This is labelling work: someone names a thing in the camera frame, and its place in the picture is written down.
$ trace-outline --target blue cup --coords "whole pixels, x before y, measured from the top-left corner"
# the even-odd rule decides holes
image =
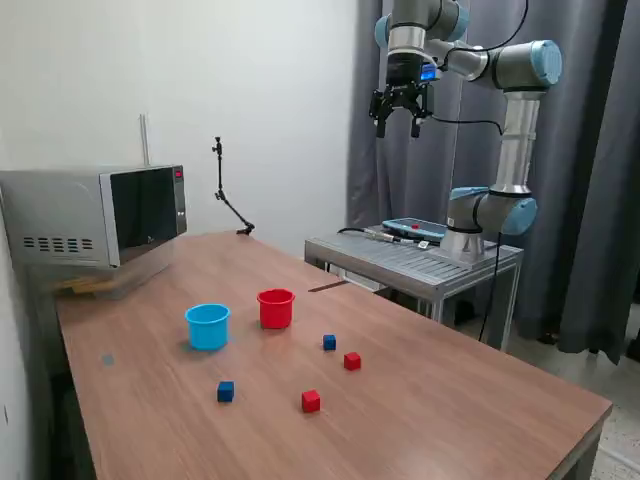
[[[231,310],[224,305],[205,304],[185,313],[189,323],[189,341],[196,350],[219,350],[227,344]]]

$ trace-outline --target blue cube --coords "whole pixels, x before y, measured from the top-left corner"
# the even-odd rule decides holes
[[[325,352],[333,351],[336,349],[336,336],[335,335],[325,335],[322,337],[322,348],[324,348]]]
[[[220,382],[218,385],[218,401],[224,403],[233,401],[233,382]]]

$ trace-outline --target small block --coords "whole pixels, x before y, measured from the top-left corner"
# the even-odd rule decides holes
[[[309,390],[302,394],[302,411],[313,413],[320,410],[320,395],[315,390]]]
[[[228,403],[233,401],[233,382],[220,382],[218,384],[218,401]]]
[[[344,356],[344,368],[347,370],[358,370],[361,366],[362,360],[356,352],[347,353]]]
[[[336,336],[335,335],[325,335],[322,337],[322,348],[324,348],[325,352],[332,351],[336,349]]]
[[[103,355],[102,363],[104,364],[105,367],[112,367],[113,364],[115,363],[115,360],[113,359],[113,355],[111,354]]]

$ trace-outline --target cable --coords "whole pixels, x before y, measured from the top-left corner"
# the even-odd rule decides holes
[[[489,299],[487,300],[487,308],[484,310],[484,320],[482,320],[482,329],[478,336],[478,341],[482,341],[482,335],[484,334],[484,327],[487,326],[487,319],[491,313],[491,307],[493,306],[493,296],[496,292],[496,280],[498,278],[498,266],[500,265],[500,247],[502,246],[502,234],[498,234],[498,243],[496,244],[496,265],[493,268],[493,278],[491,279],[491,289],[489,290]]]
[[[343,228],[341,230],[338,230],[338,233],[344,233],[344,232],[360,232],[360,233],[364,233],[364,229],[363,228]]]
[[[518,25],[518,28],[516,28],[516,31],[513,32],[513,35],[511,35],[507,40],[505,40],[499,45],[496,45],[495,47],[490,47],[490,48],[476,49],[476,48],[454,47],[451,50],[449,50],[447,54],[444,56],[444,58],[442,59],[442,65],[440,65],[440,70],[444,71],[447,69],[447,65],[449,62],[449,55],[451,55],[453,52],[473,52],[473,53],[487,52],[488,53],[488,52],[491,52],[492,50],[497,50],[499,48],[506,46],[508,43],[511,42],[511,40],[516,38],[516,35],[518,35],[518,33],[520,33],[520,30],[522,30],[524,22],[527,20],[527,15],[529,15],[529,0],[525,0],[524,13],[522,14],[522,19],[520,20],[520,24]]]
[[[374,240],[380,240],[380,241],[389,242],[389,243],[418,245],[422,242],[422,239],[419,239],[419,238],[416,238],[416,239],[402,238],[402,237],[398,237],[397,235],[391,235],[390,233],[379,232],[377,230],[372,230],[370,228],[342,228],[338,230],[338,233],[345,233],[345,232],[364,233],[369,238],[373,238]]]
[[[617,460],[628,469],[633,470],[636,473],[640,473],[640,465],[634,462],[633,460],[630,460],[629,458],[625,457],[624,455],[621,455],[618,452],[613,451],[602,444],[600,444],[600,446],[598,447],[598,450],[600,450],[605,455],[613,458],[614,460]]]
[[[433,118],[436,122],[450,123],[454,125],[471,125],[471,124],[477,124],[477,123],[486,123],[496,127],[498,129],[498,132],[500,132],[500,136],[504,134],[502,125],[500,125],[498,122],[494,122],[493,120],[446,120],[444,118],[436,117],[435,115],[431,115],[431,118]]]

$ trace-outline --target microwave window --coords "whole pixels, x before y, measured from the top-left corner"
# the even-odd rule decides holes
[[[178,235],[173,169],[112,175],[111,193],[121,263]]]

